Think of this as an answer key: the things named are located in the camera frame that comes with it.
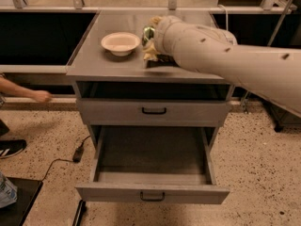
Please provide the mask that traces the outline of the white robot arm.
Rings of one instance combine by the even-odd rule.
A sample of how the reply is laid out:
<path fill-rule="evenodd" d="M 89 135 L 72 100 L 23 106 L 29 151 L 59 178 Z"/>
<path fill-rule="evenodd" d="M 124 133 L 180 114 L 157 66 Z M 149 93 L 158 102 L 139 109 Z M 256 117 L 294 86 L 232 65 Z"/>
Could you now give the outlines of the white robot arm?
<path fill-rule="evenodd" d="M 175 16 L 150 20 L 150 51 L 171 56 L 179 67 L 210 73 L 301 116 L 301 51 L 232 44 L 231 33 Z"/>

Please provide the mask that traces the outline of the person's forearm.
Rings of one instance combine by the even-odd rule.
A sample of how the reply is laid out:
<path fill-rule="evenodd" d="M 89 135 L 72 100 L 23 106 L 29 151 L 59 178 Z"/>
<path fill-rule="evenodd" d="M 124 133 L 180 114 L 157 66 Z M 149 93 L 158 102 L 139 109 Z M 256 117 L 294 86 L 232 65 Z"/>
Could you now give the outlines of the person's forearm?
<path fill-rule="evenodd" d="M 0 77 L 0 92 L 12 96 L 21 96 L 26 98 L 34 97 L 33 90 L 21 87 L 3 77 Z"/>

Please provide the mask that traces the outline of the person's hand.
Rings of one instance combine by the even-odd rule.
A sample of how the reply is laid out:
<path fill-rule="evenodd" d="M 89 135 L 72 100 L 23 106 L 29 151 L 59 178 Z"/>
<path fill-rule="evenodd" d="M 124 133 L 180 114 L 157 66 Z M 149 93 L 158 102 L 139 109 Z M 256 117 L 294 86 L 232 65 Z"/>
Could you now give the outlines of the person's hand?
<path fill-rule="evenodd" d="M 34 90 L 32 93 L 32 99 L 38 103 L 48 103 L 52 98 L 52 94 L 46 90 Z"/>

